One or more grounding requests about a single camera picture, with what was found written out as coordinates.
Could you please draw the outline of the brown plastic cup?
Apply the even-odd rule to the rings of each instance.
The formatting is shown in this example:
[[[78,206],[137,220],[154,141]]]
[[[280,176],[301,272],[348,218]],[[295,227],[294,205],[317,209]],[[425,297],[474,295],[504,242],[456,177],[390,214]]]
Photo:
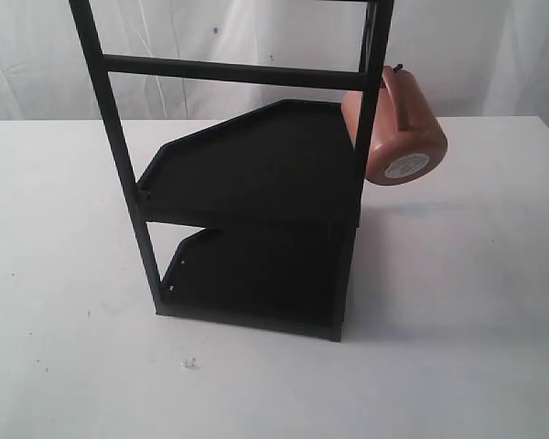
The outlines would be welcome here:
[[[447,137],[415,76],[385,66],[371,127],[363,178],[376,186],[403,185],[439,166]]]

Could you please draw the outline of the black metal shelf rack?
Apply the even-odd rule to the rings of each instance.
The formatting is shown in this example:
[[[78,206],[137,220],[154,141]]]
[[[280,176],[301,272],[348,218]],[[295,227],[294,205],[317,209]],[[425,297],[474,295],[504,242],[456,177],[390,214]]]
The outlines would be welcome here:
[[[367,3],[355,71],[107,54],[90,3],[70,11],[156,313],[340,341],[393,3]],[[164,144],[137,176],[114,73],[357,91],[358,126],[281,100]]]

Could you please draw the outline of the white backdrop cloth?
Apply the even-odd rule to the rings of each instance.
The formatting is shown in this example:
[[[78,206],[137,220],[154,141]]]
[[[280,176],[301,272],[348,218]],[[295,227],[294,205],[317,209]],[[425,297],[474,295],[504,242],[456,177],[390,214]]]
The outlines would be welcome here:
[[[355,70],[364,5],[320,1],[95,1],[111,53]],[[437,115],[536,115],[549,125],[549,1],[399,1],[386,63],[417,78]],[[225,119],[322,91],[112,75],[125,119]],[[0,120],[99,115],[65,1],[0,1]]]

